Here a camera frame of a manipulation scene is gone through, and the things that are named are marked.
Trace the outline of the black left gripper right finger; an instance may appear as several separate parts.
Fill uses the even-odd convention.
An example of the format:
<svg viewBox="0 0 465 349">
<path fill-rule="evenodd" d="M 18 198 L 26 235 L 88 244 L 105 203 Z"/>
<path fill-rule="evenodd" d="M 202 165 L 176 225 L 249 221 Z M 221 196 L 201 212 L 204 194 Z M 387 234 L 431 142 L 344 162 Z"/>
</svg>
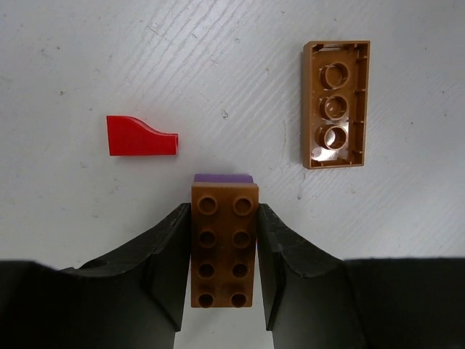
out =
<svg viewBox="0 0 465 349">
<path fill-rule="evenodd" d="M 464 259 L 340 260 L 261 204 L 259 271 L 276 348 L 462 348 Z"/>
</svg>

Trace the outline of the brown lego plate studs up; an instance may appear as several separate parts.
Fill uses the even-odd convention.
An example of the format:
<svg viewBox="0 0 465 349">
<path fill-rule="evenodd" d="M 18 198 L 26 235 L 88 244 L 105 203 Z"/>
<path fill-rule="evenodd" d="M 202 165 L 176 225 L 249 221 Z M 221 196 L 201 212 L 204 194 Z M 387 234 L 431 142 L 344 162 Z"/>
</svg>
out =
<svg viewBox="0 0 465 349">
<path fill-rule="evenodd" d="M 252 306 L 258 208 L 255 183 L 193 183 L 192 307 Z"/>
</svg>

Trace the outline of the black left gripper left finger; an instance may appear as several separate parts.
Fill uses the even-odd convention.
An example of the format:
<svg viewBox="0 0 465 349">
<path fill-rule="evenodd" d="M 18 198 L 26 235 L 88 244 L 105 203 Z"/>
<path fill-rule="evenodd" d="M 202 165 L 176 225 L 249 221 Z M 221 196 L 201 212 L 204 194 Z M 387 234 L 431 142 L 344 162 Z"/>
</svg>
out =
<svg viewBox="0 0 465 349">
<path fill-rule="evenodd" d="M 190 262 L 190 205 L 80 268 L 1 263 L 3 348 L 172 348 Z"/>
</svg>

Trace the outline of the brown lego brick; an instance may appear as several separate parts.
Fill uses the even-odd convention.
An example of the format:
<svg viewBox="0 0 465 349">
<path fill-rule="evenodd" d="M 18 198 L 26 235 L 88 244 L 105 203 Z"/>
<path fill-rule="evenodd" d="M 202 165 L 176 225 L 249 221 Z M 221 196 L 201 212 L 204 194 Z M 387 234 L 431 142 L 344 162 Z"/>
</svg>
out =
<svg viewBox="0 0 465 349">
<path fill-rule="evenodd" d="M 369 41 L 310 41 L 302 51 L 301 153 L 307 169 L 365 162 Z"/>
</svg>

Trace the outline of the purple curved printed lego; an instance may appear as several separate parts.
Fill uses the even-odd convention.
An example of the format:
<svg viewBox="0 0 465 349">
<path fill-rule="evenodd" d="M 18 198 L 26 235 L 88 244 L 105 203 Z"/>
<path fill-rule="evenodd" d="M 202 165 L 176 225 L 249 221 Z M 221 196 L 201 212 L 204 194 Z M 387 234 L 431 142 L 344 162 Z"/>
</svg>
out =
<svg viewBox="0 0 465 349">
<path fill-rule="evenodd" d="M 209 183 L 254 183 L 254 179 L 249 174 L 204 174 L 199 173 L 194 175 L 193 182 L 209 182 Z"/>
</svg>

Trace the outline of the small red lego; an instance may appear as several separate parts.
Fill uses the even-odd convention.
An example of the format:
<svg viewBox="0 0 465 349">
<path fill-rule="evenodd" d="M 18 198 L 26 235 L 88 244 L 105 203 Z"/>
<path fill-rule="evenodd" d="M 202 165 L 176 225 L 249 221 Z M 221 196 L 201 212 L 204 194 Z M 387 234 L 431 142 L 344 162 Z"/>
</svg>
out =
<svg viewBox="0 0 465 349">
<path fill-rule="evenodd" d="M 150 127 L 133 116 L 106 116 L 110 156 L 175 156 L 179 135 Z"/>
</svg>

